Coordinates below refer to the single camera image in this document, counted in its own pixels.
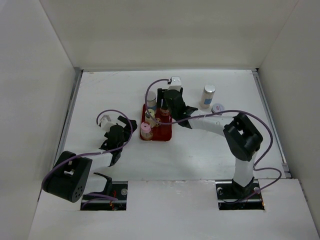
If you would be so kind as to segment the tall bottle grey cap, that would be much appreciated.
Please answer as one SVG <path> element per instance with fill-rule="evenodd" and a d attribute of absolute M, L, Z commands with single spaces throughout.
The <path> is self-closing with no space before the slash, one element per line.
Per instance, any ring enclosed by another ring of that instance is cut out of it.
<path fill-rule="evenodd" d="M 146 96 L 146 106 L 153 111 L 157 110 L 157 95 L 154 91 L 149 91 Z"/>

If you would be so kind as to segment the yellow cap spice bottle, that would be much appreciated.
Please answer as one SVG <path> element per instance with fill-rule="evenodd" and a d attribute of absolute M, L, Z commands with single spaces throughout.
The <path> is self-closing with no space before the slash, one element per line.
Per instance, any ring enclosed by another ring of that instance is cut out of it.
<path fill-rule="evenodd" d="M 155 119 L 155 111 L 151 108 L 148 108 L 144 113 L 145 122 L 147 122 L 151 128 L 154 128 L 156 125 Z"/>

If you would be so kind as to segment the pink cap spice bottle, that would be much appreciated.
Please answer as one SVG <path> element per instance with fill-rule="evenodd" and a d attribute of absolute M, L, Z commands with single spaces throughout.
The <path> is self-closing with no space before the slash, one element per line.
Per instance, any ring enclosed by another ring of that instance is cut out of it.
<path fill-rule="evenodd" d="M 140 125 L 140 136 L 143 140 L 149 141 L 153 137 L 152 128 L 148 122 L 143 122 Z"/>

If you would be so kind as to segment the tall bottle silver cap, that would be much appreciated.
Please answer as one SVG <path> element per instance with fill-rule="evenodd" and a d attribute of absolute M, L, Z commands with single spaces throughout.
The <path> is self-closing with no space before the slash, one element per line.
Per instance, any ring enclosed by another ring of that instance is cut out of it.
<path fill-rule="evenodd" d="M 213 84 L 206 84 L 203 87 L 203 92 L 202 92 L 199 105 L 204 109 L 209 108 L 212 103 L 215 92 L 216 92 L 216 87 Z"/>

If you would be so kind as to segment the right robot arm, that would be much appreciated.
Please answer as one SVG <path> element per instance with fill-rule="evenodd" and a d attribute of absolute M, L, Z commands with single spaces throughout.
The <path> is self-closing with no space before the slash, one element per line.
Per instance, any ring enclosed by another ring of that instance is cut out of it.
<path fill-rule="evenodd" d="M 157 105 L 169 111 L 178 125 L 192 130 L 204 130 L 225 137 L 235 157 L 235 172 L 232 178 L 232 192 L 238 198 L 249 195 L 254 182 L 254 162 L 263 137 L 251 120 L 244 114 L 234 117 L 207 116 L 198 108 L 187 106 L 182 90 L 158 90 Z"/>

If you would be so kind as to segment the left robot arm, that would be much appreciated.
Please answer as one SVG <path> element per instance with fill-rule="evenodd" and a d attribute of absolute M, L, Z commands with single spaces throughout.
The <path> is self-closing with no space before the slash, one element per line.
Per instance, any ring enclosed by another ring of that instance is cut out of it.
<path fill-rule="evenodd" d="M 77 202 L 85 190 L 93 160 L 91 156 L 100 154 L 110 156 L 109 166 L 114 166 L 121 157 L 123 147 L 129 142 L 137 129 L 137 121 L 119 116 L 117 122 L 112 122 L 108 115 L 103 115 L 98 126 L 105 132 L 106 140 L 97 153 L 75 154 L 64 151 L 59 156 L 53 169 L 42 180 L 41 188 L 46 193 L 67 200 Z"/>

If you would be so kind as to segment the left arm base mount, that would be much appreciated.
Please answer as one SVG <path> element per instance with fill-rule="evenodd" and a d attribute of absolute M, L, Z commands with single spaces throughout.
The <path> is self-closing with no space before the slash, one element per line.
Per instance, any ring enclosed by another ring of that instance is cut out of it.
<path fill-rule="evenodd" d="M 110 176 L 95 172 L 86 184 L 80 210 L 125 211 L 128 187 L 127 181 L 114 181 Z"/>

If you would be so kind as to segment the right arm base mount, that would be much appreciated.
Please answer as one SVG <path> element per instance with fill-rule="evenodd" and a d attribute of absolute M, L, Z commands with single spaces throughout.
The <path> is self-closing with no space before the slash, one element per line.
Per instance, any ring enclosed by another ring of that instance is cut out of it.
<path fill-rule="evenodd" d="M 250 196 L 260 189 L 258 181 L 254 181 L 245 193 L 236 191 L 231 181 L 217 181 L 215 188 L 218 208 L 221 211 L 265 210 L 260 192 Z"/>

